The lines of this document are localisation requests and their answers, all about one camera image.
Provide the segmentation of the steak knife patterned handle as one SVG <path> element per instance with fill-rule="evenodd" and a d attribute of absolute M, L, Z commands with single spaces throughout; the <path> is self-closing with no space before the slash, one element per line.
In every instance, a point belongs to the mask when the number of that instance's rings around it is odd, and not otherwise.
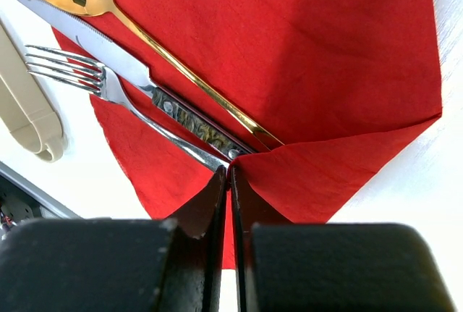
<path fill-rule="evenodd" d="M 228 160 L 256 151 L 181 96 L 159 85 L 149 67 L 84 20 L 44 0 L 17 0 L 151 99 L 154 106 Z"/>

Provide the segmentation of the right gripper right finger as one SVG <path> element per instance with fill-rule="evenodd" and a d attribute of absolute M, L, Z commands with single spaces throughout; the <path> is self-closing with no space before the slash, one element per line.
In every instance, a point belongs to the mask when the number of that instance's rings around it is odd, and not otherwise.
<path fill-rule="evenodd" d="M 422 236 L 395 223 L 289 221 L 233 168 L 240 311 L 452 311 Z"/>

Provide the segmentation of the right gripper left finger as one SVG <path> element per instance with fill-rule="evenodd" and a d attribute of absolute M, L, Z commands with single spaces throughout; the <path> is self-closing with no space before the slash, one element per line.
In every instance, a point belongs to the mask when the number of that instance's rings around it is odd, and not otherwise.
<path fill-rule="evenodd" d="M 3 311 L 217 311 L 226 170 L 161 220 L 44 219 L 1 244 Z"/>

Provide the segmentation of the silver fork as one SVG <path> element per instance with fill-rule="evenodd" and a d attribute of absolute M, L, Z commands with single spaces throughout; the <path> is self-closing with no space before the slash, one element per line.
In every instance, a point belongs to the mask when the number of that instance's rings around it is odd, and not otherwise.
<path fill-rule="evenodd" d="M 30 69 L 28 72 L 31 75 L 47 77 L 57 82 L 74 86 L 87 91 L 89 94 L 103 101 L 123 106 L 141 122 L 144 122 L 158 134 L 184 151 L 188 156 L 211 171 L 214 172 L 219 167 L 229 168 L 229 162 L 175 135 L 139 111 L 130 101 L 115 72 L 102 62 L 61 49 L 30 44 L 27 44 L 26 47 L 41 52 L 40 54 L 26 53 L 26 56 L 46 61 L 46 63 L 27 62 L 26 64 L 29 66 L 43 69 L 42 72 Z"/>

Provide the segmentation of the red paper napkin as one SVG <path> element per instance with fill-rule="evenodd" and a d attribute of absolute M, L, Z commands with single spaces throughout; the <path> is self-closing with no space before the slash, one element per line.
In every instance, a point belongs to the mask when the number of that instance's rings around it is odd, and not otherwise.
<path fill-rule="evenodd" d="M 235 166 L 293 222 L 328 221 L 442 115 L 433 0 L 116 0 L 282 142 L 254 137 L 113 15 L 88 18 L 257 153 Z"/>

